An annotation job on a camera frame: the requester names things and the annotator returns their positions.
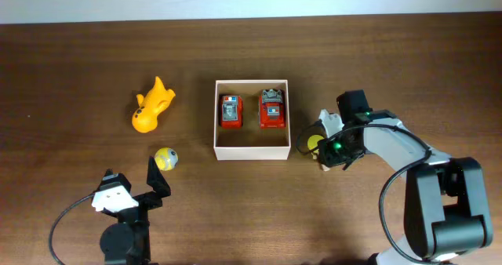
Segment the yellow wooden rattle drum toy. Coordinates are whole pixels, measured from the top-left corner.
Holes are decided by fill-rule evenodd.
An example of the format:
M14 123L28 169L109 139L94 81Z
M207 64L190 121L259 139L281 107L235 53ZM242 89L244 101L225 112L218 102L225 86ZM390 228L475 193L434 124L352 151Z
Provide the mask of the yellow wooden rattle drum toy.
M314 135L310 136L308 138L308 140L307 140L307 148L309 150L309 153L313 157L313 159L318 162L318 164L321 167L321 169L324 172L328 172L330 170L330 168L327 167L326 165L322 164L319 161L319 158L318 158L318 156L319 156L318 142L321 141L321 140L324 140L324 139L325 139L324 136L321 136L321 135L318 135L318 134L314 134Z

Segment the red toy fire truck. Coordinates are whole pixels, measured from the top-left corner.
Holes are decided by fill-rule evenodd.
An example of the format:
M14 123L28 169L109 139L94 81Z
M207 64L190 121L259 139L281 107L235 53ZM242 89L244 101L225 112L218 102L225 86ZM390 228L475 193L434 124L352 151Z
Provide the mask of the red toy fire truck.
M262 129L286 127L285 102L280 89L264 89L259 97L259 124Z

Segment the red toy car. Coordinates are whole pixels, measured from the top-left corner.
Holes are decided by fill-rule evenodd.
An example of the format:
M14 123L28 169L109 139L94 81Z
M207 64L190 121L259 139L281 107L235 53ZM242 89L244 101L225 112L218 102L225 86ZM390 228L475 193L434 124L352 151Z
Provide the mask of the red toy car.
M243 123L243 102L238 95L224 95L220 99L220 126L224 129L240 129Z

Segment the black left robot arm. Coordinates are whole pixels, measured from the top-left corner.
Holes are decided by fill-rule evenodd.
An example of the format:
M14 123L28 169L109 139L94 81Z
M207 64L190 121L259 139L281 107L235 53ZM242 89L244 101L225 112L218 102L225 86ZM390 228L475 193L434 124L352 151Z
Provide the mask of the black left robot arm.
M92 207L117 222L100 237L105 265L142 265L151 262L148 213L163 206L170 186L153 157L148 160L147 185L151 191L132 196L131 183L122 173L107 170L93 195Z

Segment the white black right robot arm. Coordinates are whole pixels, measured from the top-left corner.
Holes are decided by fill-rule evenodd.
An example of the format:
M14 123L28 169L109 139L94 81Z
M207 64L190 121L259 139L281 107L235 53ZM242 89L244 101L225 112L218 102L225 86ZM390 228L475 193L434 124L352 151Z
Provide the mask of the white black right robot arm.
M317 125L325 138L313 151L327 169L348 168L375 154L393 169L378 198L381 226L390 248L370 264L448 264L493 242L493 224L481 165L454 158L425 143L388 110L375 111L362 90L336 99L339 111L321 110ZM404 235L395 241L387 227L384 200L390 186L406 180Z

